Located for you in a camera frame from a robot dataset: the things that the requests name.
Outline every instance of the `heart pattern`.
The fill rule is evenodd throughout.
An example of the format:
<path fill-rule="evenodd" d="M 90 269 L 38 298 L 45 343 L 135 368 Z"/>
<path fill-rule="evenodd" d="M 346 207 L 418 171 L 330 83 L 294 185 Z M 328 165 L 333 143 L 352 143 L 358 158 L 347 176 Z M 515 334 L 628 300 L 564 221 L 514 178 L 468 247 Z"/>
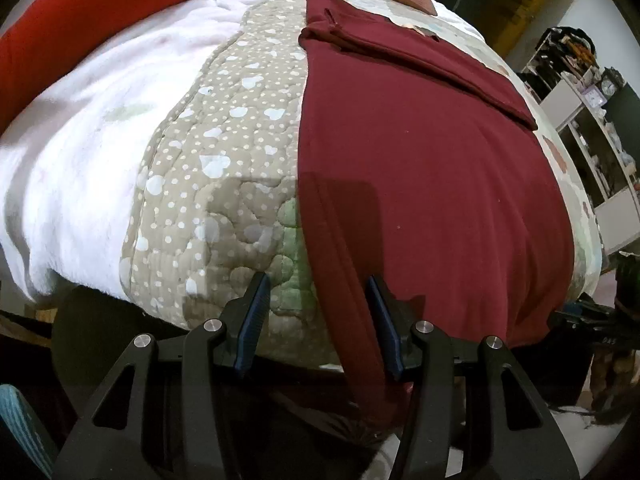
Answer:
<path fill-rule="evenodd" d="M 136 241 L 137 251 L 147 251 L 149 248 L 149 240 L 143 237 L 142 232 L 138 230 L 138 240 Z"/>
<path fill-rule="evenodd" d="M 210 130 L 207 130 L 206 132 L 204 132 L 202 135 L 205 137 L 215 137 L 218 138 L 220 136 L 220 134 L 222 133 L 222 130 L 219 127 L 215 127 L 212 128 Z"/>
<path fill-rule="evenodd" d="M 243 77 L 241 84 L 244 88 L 250 90 L 251 88 L 255 87 L 256 83 L 259 83 L 263 79 L 264 78 L 261 75 L 254 75 L 252 77 Z"/>
<path fill-rule="evenodd" d="M 202 173 L 209 178 L 220 178 L 224 170 L 231 165 L 231 159 L 225 155 L 201 155 Z"/>
<path fill-rule="evenodd" d="M 187 278 L 187 281 L 184 283 L 184 290 L 187 294 L 195 296 L 198 293 L 198 284 L 196 283 L 196 280 L 193 278 Z"/>
<path fill-rule="evenodd" d="M 244 106 L 237 106 L 229 110 L 229 115 L 232 117 L 244 117 L 247 113 L 247 108 Z"/>
<path fill-rule="evenodd" d="M 264 111 L 264 114 L 270 118 L 272 121 L 277 121 L 279 118 L 281 118 L 284 115 L 284 108 L 267 108 Z"/>
<path fill-rule="evenodd" d="M 146 190 L 154 196 L 158 196 L 162 193 L 162 184 L 164 184 L 164 178 L 160 175 L 154 175 L 146 181 Z"/>

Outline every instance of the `white shelving unit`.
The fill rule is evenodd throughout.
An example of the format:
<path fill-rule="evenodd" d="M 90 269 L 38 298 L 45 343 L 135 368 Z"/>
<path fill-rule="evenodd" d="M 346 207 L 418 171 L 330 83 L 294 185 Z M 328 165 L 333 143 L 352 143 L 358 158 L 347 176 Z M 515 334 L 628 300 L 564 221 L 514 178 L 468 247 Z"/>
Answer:
<path fill-rule="evenodd" d="M 611 254 L 640 238 L 640 203 L 633 173 L 622 163 L 596 110 L 564 77 L 541 106 L 580 173 L 595 211 L 605 252 Z M 598 157 L 597 165 L 594 155 Z"/>

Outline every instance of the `bedding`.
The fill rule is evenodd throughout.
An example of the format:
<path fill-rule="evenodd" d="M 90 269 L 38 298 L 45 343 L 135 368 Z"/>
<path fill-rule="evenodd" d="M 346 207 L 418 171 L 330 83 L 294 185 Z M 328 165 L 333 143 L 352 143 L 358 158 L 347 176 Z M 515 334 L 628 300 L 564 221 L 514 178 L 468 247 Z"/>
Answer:
<path fill-rule="evenodd" d="M 531 344 L 564 301 L 572 229 L 507 78 L 343 0 L 306 0 L 306 23 L 298 203 L 308 259 L 356 402 L 386 426 L 402 403 L 385 388 L 368 277 L 384 276 L 449 336 Z M 473 187 L 451 171 L 451 153 Z"/>
<path fill-rule="evenodd" d="M 386 8 L 396 23 L 421 25 L 445 39 L 463 37 L 443 20 L 390 0 L 347 1 L 378 13 Z M 277 12 L 278 6 L 289 12 Z M 149 314 L 188 328 L 241 294 L 253 272 L 266 270 L 275 288 L 258 352 L 305 367 L 335 366 L 333 349 L 320 351 L 328 339 L 295 191 L 297 94 L 306 62 L 290 30 L 302 30 L 303 9 L 304 0 L 268 0 L 249 10 L 242 32 L 213 53 L 190 91 L 156 128 L 139 166 L 120 277 L 130 299 Z M 412 20 L 415 15 L 420 22 Z M 489 68 L 509 73 L 480 44 L 462 50 L 476 57 L 479 52 Z M 571 205 L 572 297 L 594 288 L 599 272 L 593 213 L 560 141 L 551 140 L 555 131 L 536 115 L 536 107 L 529 108 L 565 204 Z"/>
<path fill-rule="evenodd" d="M 0 132 L 103 41 L 182 1 L 36 0 L 0 38 Z"/>

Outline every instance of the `clock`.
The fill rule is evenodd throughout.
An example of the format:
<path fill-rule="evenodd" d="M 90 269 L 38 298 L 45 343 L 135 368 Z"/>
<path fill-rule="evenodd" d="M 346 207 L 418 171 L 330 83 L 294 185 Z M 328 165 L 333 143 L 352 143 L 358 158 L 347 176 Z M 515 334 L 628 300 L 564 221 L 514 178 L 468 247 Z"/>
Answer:
<path fill-rule="evenodd" d="M 625 85 L 625 80 L 615 68 L 606 68 L 602 74 L 602 81 L 598 83 L 600 91 L 609 99 Z"/>

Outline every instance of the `bed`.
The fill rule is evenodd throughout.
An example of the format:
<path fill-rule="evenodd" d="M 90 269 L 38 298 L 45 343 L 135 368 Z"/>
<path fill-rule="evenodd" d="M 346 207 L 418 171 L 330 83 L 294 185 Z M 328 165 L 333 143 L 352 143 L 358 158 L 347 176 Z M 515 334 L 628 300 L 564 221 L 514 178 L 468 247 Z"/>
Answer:
<path fill-rule="evenodd" d="M 32 1 L 21 0 L 0 32 Z M 107 40 L 20 113 L 0 137 L 0 258 L 31 301 L 85 285 L 192 328 L 265 270 L 274 289 L 258 354 L 340 373 L 296 203 L 304 1 L 169 7 Z M 538 124 L 571 220 L 567 299 L 592 294 L 601 265 L 593 211 L 558 134 L 513 71 L 438 3 L 436 17 L 392 0 L 345 1 L 434 32 L 513 83 Z M 218 155 L 204 151 L 213 145 Z M 242 180 L 248 168 L 231 156 L 239 150 L 251 153 L 252 171 L 261 161 L 256 182 Z M 586 435 L 597 433 L 590 442 L 599 444 L 590 446 L 604 452 L 619 430 L 578 432 L 589 422 L 579 415 L 558 421 L 582 473 L 598 459 L 581 450 Z"/>

